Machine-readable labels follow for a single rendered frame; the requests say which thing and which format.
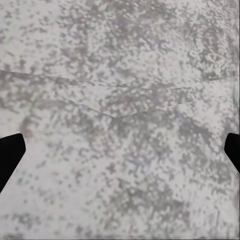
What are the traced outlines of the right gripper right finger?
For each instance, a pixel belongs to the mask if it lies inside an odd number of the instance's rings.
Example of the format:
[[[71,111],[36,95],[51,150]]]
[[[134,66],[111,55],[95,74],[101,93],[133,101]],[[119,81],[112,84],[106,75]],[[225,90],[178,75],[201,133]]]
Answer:
[[[235,133],[228,133],[224,151],[227,154],[228,158],[240,173],[240,135]]]

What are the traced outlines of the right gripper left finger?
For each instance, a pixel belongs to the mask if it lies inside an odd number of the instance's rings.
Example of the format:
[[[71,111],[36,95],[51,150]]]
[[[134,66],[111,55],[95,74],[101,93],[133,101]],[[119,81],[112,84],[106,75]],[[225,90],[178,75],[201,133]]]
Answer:
[[[26,144],[22,133],[0,138],[0,193],[25,153]]]

